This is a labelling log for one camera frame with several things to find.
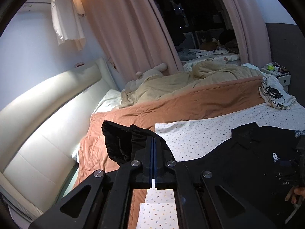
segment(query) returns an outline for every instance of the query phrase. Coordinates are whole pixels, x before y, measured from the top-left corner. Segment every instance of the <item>bed headboard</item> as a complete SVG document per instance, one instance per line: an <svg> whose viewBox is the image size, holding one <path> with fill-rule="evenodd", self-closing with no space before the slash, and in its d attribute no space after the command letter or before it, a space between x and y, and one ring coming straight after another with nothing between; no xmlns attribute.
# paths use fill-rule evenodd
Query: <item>bed headboard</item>
<svg viewBox="0 0 305 229"><path fill-rule="evenodd" d="M30 218L54 203L91 113L115 86L104 63L98 59L52 77L0 111L1 192Z"/></svg>

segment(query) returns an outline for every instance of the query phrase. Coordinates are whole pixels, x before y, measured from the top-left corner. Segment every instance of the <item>stuffed animal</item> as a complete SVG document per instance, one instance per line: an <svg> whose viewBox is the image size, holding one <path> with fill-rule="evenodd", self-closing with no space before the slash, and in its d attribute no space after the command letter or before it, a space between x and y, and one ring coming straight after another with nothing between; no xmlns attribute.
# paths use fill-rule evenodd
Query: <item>stuffed animal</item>
<svg viewBox="0 0 305 229"><path fill-rule="evenodd" d="M131 80L128 82L125 86L125 89L130 89L132 91L135 91L138 89L138 87L144 82L144 80L152 75L162 75L161 71L165 71L167 69L167 64L162 63L159 64L152 69L147 70L146 72L142 73L141 71L138 71L135 75L137 77L137 80Z"/></svg>

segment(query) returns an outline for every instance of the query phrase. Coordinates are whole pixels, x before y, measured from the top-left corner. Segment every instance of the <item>person's hand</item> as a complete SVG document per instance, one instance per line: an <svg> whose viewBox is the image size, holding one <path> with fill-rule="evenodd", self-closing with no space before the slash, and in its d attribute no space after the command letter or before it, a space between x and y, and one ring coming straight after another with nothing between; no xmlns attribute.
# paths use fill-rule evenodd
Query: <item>person's hand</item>
<svg viewBox="0 0 305 229"><path fill-rule="evenodd" d="M303 197L303 200L305 199L305 187L292 187L290 191L288 192L287 196L285 197L285 201L288 201L291 197L291 203L296 204L296 196L301 195Z"/></svg>

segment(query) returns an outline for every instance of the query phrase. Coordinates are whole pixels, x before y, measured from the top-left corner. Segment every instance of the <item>hanging white cloth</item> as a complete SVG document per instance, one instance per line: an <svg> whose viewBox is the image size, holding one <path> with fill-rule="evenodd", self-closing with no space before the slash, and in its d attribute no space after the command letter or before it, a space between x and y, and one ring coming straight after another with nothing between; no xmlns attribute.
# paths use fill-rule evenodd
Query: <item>hanging white cloth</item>
<svg viewBox="0 0 305 229"><path fill-rule="evenodd" d="M82 50L86 39L73 0L51 0L51 13L58 44L73 40L77 49Z"/></svg>

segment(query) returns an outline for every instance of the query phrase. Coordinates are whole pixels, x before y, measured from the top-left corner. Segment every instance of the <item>silver bolt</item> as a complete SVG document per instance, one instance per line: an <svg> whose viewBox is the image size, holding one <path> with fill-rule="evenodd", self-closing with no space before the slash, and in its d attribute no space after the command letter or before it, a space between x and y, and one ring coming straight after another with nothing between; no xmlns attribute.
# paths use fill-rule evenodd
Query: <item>silver bolt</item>
<svg viewBox="0 0 305 229"><path fill-rule="evenodd" d="M104 171L101 169L98 169L98 170L94 171L93 175L95 177L102 177L104 175Z"/></svg>
<svg viewBox="0 0 305 229"><path fill-rule="evenodd" d="M209 170L205 170L203 173L202 173L203 177L205 178L211 178L213 173Z"/></svg>
<svg viewBox="0 0 305 229"><path fill-rule="evenodd" d="M131 166L134 166L134 167L137 167L137 166L139 166L141 164L141 162L139 161L139 160L132 160L131 162L130 162L130 165Z"/></svg>
<svg viewBox="0 0 305 229"><path fill-rule="evenodd" d="M174 167L176 165L176 162L174 160L169 160L169 161L167 161L166 165L168 167Z"/></svg>

